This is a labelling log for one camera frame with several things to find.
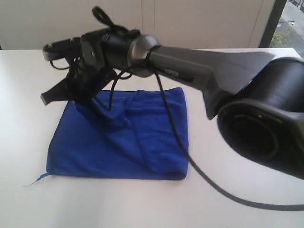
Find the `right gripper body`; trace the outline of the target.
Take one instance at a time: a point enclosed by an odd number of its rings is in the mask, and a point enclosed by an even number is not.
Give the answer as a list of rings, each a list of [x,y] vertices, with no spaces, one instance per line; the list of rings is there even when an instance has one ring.
[[[117,73],[108,66],[93,66],[82,57],[66,58],[69,71],[64,79],[64,99],[67,101],[86,101],[95,97]]]

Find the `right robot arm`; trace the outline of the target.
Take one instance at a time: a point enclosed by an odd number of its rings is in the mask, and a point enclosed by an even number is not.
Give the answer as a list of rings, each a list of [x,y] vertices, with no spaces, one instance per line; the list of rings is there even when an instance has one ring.
[[[86,101],[116,80],[116,70],[163,75],[202,92],[226,143],[241,156],[304,177],[304,62],[267,52],[167,47],[140,31],[91,31],[46,44],[46,61],[66,59],[67,76],[41,95],[44,104]]]

